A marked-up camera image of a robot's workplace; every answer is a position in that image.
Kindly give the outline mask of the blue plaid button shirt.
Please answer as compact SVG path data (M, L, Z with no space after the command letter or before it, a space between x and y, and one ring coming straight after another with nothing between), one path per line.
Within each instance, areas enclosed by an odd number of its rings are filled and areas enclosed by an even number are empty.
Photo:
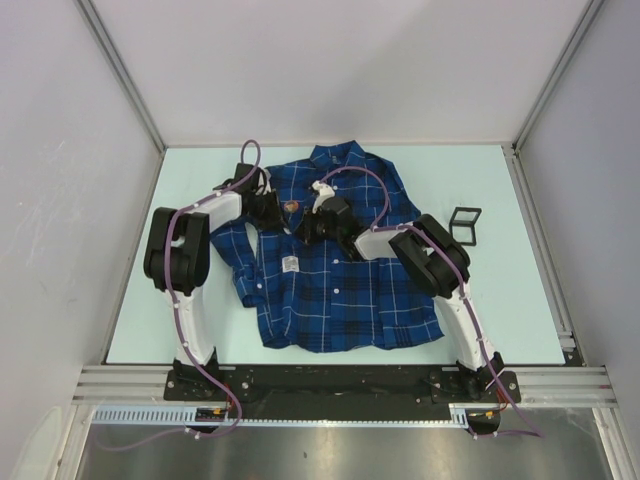
M348 200L365 225L393 226L417 219L394 164L366 152L356 141L317 146L310 156L271 166L271 185L287 213L290 235L261 230L249 240L241 218L211 235L232 270L239 300L257 314L263 345L298 346L334 353L367 346L409 348L443 337L433 300L410 280L396 259L352 261L335 241L304 245L295 235L304 210L312 208L311 186L325 179Z

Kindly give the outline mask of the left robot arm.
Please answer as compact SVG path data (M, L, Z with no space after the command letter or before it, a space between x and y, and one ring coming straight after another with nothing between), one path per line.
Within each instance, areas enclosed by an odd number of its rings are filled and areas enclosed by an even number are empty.
M221 387L220 374L206 366L215 353L203 297L211 266L210 234L243 217L267 230L284 227L270 174L246 163L239 163L234 177L205 197L181 209L160 207L152 215L144 274L173 312L178 342L175 360L198 365L189 371L185 385L202 400L214 397Z

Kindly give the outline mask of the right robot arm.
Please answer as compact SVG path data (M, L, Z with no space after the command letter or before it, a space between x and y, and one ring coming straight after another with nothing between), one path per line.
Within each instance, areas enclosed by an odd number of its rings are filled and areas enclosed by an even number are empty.
M431 215L397 226L366 227L341 197L319 199L295 235L306 244L335 241L351 260L397 259L434 300L453 342L463 393L484 401L503 387L504 361L485 336L470 295L470 257Z

